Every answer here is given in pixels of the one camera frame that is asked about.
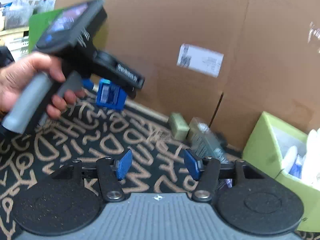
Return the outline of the person's left hand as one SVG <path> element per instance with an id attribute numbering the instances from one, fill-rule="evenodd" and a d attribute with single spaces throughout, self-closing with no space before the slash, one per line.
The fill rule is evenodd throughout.
<path id="1" fill-rule="evenodd" d="M 1 118 L 5 116 L 19 98 L 25 86 L 38 72 L 47 72 L 57 82 L 65 82 L 61 60 L 57 57 L 35 52 L 1 68 Z M 63 97 L 52 96 L 46 111 L 51 119 L 58 119 L 68 105 L 86 95 L 83 89 L 76 92 L 67 90 Z"/>

